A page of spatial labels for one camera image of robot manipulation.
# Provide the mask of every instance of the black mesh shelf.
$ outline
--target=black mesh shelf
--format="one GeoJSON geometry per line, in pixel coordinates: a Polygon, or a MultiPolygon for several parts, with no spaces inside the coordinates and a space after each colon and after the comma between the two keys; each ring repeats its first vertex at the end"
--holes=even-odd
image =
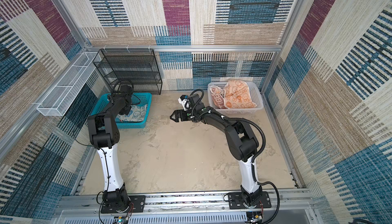
{"type": "Polygon", "coordinates": [[[149,49],[101,49],[94,65],[106,82],[113,87],[119,79],[130,79],[135,92],[161,94],[162,78],[154,50],[149,49]]]}

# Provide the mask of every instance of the teal basket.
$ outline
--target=teal basket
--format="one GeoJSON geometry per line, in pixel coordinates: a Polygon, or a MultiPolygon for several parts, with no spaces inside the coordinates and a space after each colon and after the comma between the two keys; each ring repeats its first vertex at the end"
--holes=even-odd
{"type": "MultiPolygon", "coordinates": [[[[101,98],[95,105],[94,110],[91,113],[92,115],[101,112],[102,109],[106,107],[106,105],[109,103],[109,101],[107,100],[107,95],[110,95],[110,93],[106,93],[101,96],[101,98]]],[[[132,103],[139,102],[139,99],[137,99],[135,96],[140,99],[140,104],[138,104],[139,106],[147,104],[147,110],[144,120],[142,122],[132,123],[126,121],[121,122],[120,119],[116,118],[116,125],[119,129],[140,129],[146,126],[147,116],[150,111],[151,99],[153,96],[151,95],[151,93],[134,93],[132,96],[132,103]]]]}

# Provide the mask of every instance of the cloth with cartoon print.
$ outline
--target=cloth with cartoon print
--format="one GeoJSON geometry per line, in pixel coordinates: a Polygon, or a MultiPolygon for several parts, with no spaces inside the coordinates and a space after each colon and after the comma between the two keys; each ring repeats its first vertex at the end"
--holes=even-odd
{"type": "Polygon", "coordinates": [[[131,107],[130,112],[128,115],[117,115],[117,119],[120,119],[121,122],[143,122],[144,117],[147,111],[147,104],[146,105],[134,105],[131,107]]]}
{"type": "Polygon", "coordinates": [[[248,84],[243,80],[228,80],[223,88],[223,100],[228,109],[252,109],[257,104],[252,102],[248,84]]]}

